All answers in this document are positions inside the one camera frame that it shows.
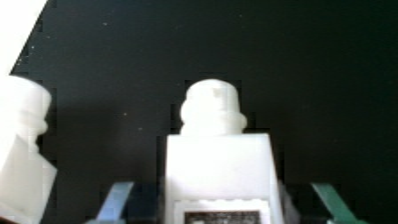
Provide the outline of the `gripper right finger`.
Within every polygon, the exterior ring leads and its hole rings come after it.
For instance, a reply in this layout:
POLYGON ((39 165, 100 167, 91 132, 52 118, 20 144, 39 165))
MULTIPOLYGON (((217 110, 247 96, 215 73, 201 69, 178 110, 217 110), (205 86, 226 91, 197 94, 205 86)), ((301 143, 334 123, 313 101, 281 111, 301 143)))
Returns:
POLYGON ((357 218, 334 186, 329 183, 313 183, 311 187, 332 216, 327 224, 370 224, 357 218))

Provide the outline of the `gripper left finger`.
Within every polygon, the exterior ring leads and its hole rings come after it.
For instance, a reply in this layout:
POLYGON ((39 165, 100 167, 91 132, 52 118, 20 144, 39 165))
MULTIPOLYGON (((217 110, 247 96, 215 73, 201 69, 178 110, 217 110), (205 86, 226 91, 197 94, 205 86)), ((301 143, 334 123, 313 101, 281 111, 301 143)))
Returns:
POLYGON ((126 219, 123 218, 123 211, 126 207, 132 189, 132 182, 114 183, 96 218, 91 219, 86 224, 126 224, 126 219))

